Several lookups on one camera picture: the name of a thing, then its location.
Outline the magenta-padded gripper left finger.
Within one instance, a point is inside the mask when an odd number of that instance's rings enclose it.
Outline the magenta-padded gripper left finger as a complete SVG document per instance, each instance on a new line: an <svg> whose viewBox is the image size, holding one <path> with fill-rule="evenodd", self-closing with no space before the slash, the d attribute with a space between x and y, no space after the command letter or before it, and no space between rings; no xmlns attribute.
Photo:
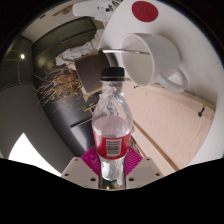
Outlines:
<svg viewBox="0 0 224 224"><path fill-rule="evenodd" d="M82 157L73 157L61 177L84 188L98 189L100 173L99 157L92 147Z"/></svg>

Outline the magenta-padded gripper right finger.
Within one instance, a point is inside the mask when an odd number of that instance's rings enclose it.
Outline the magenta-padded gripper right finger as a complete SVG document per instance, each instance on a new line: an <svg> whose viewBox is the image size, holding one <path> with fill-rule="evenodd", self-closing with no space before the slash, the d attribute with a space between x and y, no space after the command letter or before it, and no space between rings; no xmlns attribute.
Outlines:
<svg viewBox="0 0 224 224"><path fill-rule="evenodd" d="M124 161L124 177L127 189L143 187L163 177L155 162L149 157L142 157L130 147Z"/></svg>

